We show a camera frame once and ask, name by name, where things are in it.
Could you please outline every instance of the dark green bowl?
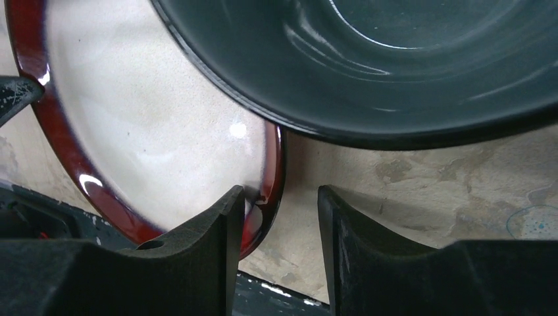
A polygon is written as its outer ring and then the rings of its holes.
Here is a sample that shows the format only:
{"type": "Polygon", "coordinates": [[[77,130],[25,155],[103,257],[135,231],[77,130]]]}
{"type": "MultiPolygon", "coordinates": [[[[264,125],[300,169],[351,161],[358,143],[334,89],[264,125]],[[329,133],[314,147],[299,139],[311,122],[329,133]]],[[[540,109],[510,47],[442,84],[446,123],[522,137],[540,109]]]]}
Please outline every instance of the dark green bowl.
{"type": "Polygon", "coordinates": [[[489,140],[558,117],[557,0],[153,0],[220,89],[369,149],[489,140]]]}

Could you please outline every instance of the table surface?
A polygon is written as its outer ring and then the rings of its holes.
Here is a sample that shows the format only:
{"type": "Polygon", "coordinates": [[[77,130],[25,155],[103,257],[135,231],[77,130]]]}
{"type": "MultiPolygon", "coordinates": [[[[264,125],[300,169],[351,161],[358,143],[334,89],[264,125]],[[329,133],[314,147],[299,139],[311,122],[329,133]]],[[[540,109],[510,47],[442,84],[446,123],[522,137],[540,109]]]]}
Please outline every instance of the table surface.
{"type": "MultiPolygon", "coordinates": [[[[0,74],[16,75],[0,8],[0,74]]],[[[97,213],[62,168],[30,107],[0,128],[0,157],[0,179],[97,213]]],[[[327,302],[317,214],[323,184],[337,186],[390,229],[442,247],[463,238],[558,237],[557,179],[558,126],[414,152],[350,149],[288,134],[279,214],[240,269],[327,302]]]]}

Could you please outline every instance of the red plate rim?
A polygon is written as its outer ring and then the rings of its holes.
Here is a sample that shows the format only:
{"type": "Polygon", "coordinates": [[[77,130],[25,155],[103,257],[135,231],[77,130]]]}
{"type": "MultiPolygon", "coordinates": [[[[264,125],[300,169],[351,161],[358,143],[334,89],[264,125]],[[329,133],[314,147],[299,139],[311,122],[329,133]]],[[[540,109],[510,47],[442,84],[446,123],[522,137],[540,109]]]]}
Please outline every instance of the red plate rim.
{"type": "MultiPolygon", "coordinates": [[[[143,243],[163,232],[147,223],[120,201],[88,159],[76,139],[49,77],[43,22],[47,0],[6,0],[6,17],[18,71],[36,82],[44,82],[43,97],[32,104],[51,147],[62,166],[89,202],[113,226],[135,243],[143,243]]],[[[266,161],[261,196],[256,206],[261,210],[261,229],[250,233],[244,227],[241,259],[249,255],[267,235],[279,208],[285,182],[285,151],[279,126],[265,123],[266,161]]]]}

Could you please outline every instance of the red object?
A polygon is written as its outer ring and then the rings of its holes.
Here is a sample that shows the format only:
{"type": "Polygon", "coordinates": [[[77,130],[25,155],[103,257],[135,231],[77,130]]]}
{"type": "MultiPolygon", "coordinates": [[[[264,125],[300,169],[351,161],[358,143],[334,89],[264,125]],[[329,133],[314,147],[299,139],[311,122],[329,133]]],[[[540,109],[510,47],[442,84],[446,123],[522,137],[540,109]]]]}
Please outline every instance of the red object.
{"type": "MultiPolygon", "coordinates": [[[[45,47],[45,10],[47,0],[6,0],[6,16],[11,36],[11,43],[21,76],[39,81],[49,76],[49,61],[45,47]]],[[[43,86],[43,97],[32,107],[37,119],[57,154],[62,166],[66,169],[74,183],[114,227],[135,243],[141,244],[151,240],[163,232],[142,218],[120,201],[100,173],[87,158],[80,144],[74,137],[60,101],[56,95],[54,80],[51,78],[43,86]],[[88,175],[99,180],[80,184],[79,177],[88,175]]],[[[249,255],[263,240],[271,227],[283,193],[285,181],[284,141],[278,126],[266,123],[266,164],[261,188],[261,198],[256,207],[261,210],[261,226],[247,229],[245,225],[241,259],[249,255]]],[[[246,222],[251,223],[251,216],[246,222]]]]}

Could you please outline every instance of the plate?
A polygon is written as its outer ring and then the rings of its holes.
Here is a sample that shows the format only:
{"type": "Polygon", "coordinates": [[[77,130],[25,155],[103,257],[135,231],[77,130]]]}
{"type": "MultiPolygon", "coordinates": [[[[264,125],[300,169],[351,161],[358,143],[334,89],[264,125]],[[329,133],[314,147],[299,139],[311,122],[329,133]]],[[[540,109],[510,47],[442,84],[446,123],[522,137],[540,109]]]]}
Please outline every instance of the plate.
{"type": "Polygon", "coordinates": [[[153,0],[244,107],[367,149],[474,143],[551,124],[555,0],[153,0]]]}
{"type": "Polygon", "coordinates": [[[281,131],[206,80],[148,1],[7,1],[7,17],[20,73],[45,90],[39,123],[104,217],[142,243],[241,184],[242,257],[257,247],[282,195],[281,131]]]}

